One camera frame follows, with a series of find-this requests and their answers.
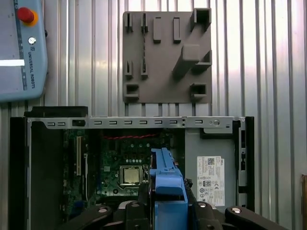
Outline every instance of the silver metal panel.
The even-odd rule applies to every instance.
[[[199,138],[200,132],[188,128],[185,134],[185,176],[193,181],[192,192],[197,197],[197,157],[221,156],[225,163],[225,207],[216,207],[224,212],[226,207],[236,204],[236,169],[234,158],[234,143],[232,140],[203,140]]]
[[[122,101],[124,11],[212,7],[211,105]],[[93,116],[255,116],[256,212],[301,227],[307,173],[305,0],[45,1],[48,78],[41,99],[1,105],[0,228],[7,229],[8,122],[35,105],[86,105]]]

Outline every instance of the white sticker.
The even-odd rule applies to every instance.
[[[224,159],[197,157],[197,200],[225,206]]]

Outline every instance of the white light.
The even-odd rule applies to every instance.
[[[0,60],[0,66],[24,66],[24,60]]]

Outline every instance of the cpu socket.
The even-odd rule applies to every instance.
[[[143,180],[143,168],[141,165],[121,165],[119,167],[120,185],[139,185]]]

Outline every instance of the barcode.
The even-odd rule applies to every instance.
[[[214,158],[208,158],[208,165],[214,165]]]

